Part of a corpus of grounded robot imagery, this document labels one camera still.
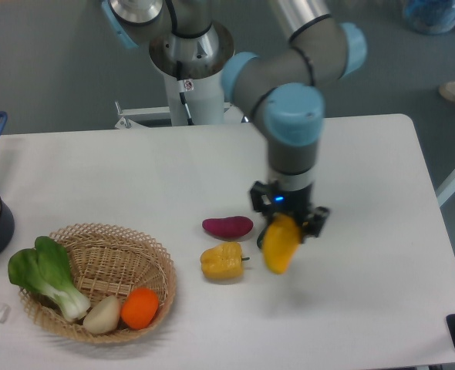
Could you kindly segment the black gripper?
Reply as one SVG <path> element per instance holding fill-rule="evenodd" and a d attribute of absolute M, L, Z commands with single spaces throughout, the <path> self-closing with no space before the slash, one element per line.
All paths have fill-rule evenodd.
<path fill-rule="evenodd" d="M 299 190 L 283 190 L 277 183 L 262 183 L 255 181 L 249 190 L 252 209 L 260 213 L 267 224 L 273 219 L 273 214 L 285 214 L 295 220 L 302 220 L 301 243 L 308 238 L 317 238 L 322 232 L 330 209 L 327 207 L 312 208 L 312 185 Z"/>

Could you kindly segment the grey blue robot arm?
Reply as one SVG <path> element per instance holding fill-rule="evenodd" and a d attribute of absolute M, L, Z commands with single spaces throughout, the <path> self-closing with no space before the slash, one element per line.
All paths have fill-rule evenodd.
<path fill-rule="evenodd" d="M 115 34 L 128 48 L 147 45 L 163 76 L 175 126 L 220 124 L 231 103 L 268 144 L 268 180 L 250 191 L 266 230 L 289 217 L 297 239 L 317 237 L 329 215 L 311 193 L 325 103 L 320 85 L 365 61 L 367 44 L 352 23 L 338 23 L 323 1 L 273 1 L 288 41 L 272 59 L 235 52 L 210 1 L 104 1 Z"/>

